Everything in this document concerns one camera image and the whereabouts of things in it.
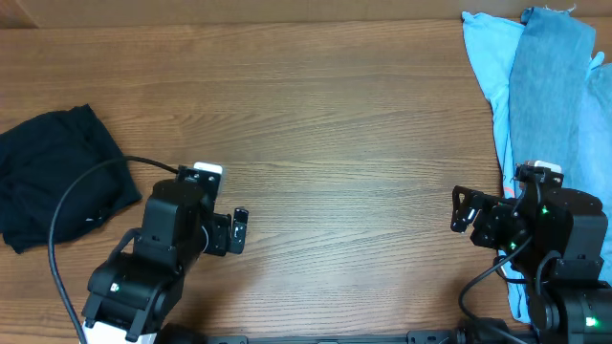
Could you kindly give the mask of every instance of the black cable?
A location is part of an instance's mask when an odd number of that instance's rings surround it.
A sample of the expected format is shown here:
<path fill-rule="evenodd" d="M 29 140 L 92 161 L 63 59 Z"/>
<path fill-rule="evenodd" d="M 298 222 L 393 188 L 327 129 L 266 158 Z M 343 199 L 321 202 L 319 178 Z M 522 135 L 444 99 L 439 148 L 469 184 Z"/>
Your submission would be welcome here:
<path fill-rule="evenodd" d="M 523 191 L 520 193 L 520 196 L 518 196 L 518 199 L 516 200 L 516 203 L 513 206 L 513 211 L 510 213 L 510 216 L 513 218 L 517 218 L 518 217 L 518 207 L 523 203 L 523 199 L 525 198 L 525 194 L 526 192 Z"/>
<path fill-rule="evenodd" d="M 470 291 L 470 289 L 473 286 L 475 286 L 478 282 L 482 281 L 487 276 L 492 274 L 495 270 L 501 268 L 507 262 L 511 261 L 518 253 L 520 253 L 523 249 L 525 249 L 525 247 L 527 247 L 527 245 L 529 245 L 532 242 L 532 239 L 533 239 L 533 237 L 531 237 L 531 236 L 529 238 L 527 238 L 527 240 L 525 240 L 525 242 L 523 244 L 521 244 L 521 246 L 517 247 L 514 252 L 512 252 L 509 255 L 507 255 L 505 258 L 503 258 L 501 261 L 499 261 L 499 263 L 497 263 L 493 267 L 487 269 L 485 272 L 479 274 L 476 278 L 472 279 L 469 283 L 467 283 L 466 286 L 459 293 L 459 308 L 461 309 L 461 311 L 465 315 L 468 316 L 468 318 L 470 318 L 473 322 L 478 323 L 478 324 L 480 324 L 483 327 L 486 327 L 488 330 L 493 331 L 495 333 L 498 333 L 499 335 L 502 335 L 506 339 L 509 339 L 512 342 L 515 342 L 515 343 L 518 343 L 518 344 L 527 344 L 527 343 L 525 343 L 524 341 L 516 338 L 515 336 L 513 336 L 513 335 L 511 335 L 511 334 L 509 334 L 509 333 L 507 333 L 507 332 L 505 332 L 503 330 L 500 330 L 500 329 L 496 328 L 495 326 L 491 326 L 488 323 L 480 321 L 480 318 L 478 318 L 478 316 L 476 316 L 474 313 L 472 313 L 470 310 L 468 310 L 468 307 L 466 307 L 466 305 L 465 305 L 465 297 L 466 297 L 466 294 L 468 293 L 468 291 Z"/>
<path fill-rule="evenodd" d="M 495 266 L 499 263 L 500 260 L 506 258 L 506 256 L 497 256 L 493 258 L 493 265 Z M 523 278 L 508 278 L 502 274 L 502 268 L 500 267 L 495 271 L 499 277 L 501 277 L 506 283 L 514 283 L 514 284 L 527 284 L 527 280 Z"/>
<path fill-rule="evenodd" d="M 556 258 L 561 258 L 561 254 L 555 250 L 552 250 L 548 252 L 544 258 L 542 258 L 542 261 L 537 265 L 537 272 L 535 273 L 535 293 L 537 295 L 542 294 L 542 271 L 544 270 L 544 267 L 546 267 L 548 262 Z"/>
<path fill-rule="evenodd" d="M 61 210 L 61 207 L 64 205 L 66 198 L 68 197 L 70 192 L 75 188 L 78 182 L 82 181 L 85 177 L 89 176 L 90 174 L 96 172 L 97 170 L 109 164 L 117 163 L 117 162 L 127 162 L 127 161 L 137 161 L 137 162 L 148 163 L 148 164 L 160 167 L 166 171 L 172 172 L 174 174 L 179 173 L 179 170 L 174 167 L 170 167 L 161 162 L 152 161 L 150 159 L 140 158 L 140 157 L 125 156 L 121 158 L 111 159 L 108 161 L 103 161 L 95 165 L 94 167 L 88 169 L 87 171 L 85 171 L 78 178 L 76 178 L 76 180 L 72 184 L 70 184 L 70 186 L 68 186 L 68 189 L 66 189 L 64 194 L 59 199 L 59 203 L 57 204 L 57 207 L 55 208 L 54 217 L 51 220 L 51 226 L 49 227 L 49 241 L 48 241 L 48 246 L 47 246 L 48 254 L 49 254 L 49 268 L 51 270 L 51 275 L 54 277 L 55 286 L 57 287 L 57 291 L 59 291 L 59 297 L 61 298 L 61 301 L 64 303 L 64 306 L 66 307 L 66 311 L 68 312 L 68 315 L 70 316 L 70 320 L 73 322 L 73 325 L 75 326 L 76 334 L 78 335 L 78 340 L 80 341 L 81 344 L 87 344 L 87 338 L 85 337 L 85 333 L 83 329 L 81 328 L 80 321 L 78 320 L 77 313 L 75 312 L 75 308 L 73 307 L 72 302 L 70 302 L 70 298 L 68 297 L 66 288 L 64 288 L 64 284 L 61 281 L 61 276 L 59 275 L 59 271 L 57 270 L 57 261 L 55 260 L 55 245 L 54 245 L 55 224 L 57 223 L 57 218 L 59 217 L 59 211 Z"/>
<path fill-rule="evenodd" d="M 535 182 L 535 191 L 537 192 L 537 211 L 539 211 L 540 206 L 542 205 L 542 190 L 538 182 Z"/>

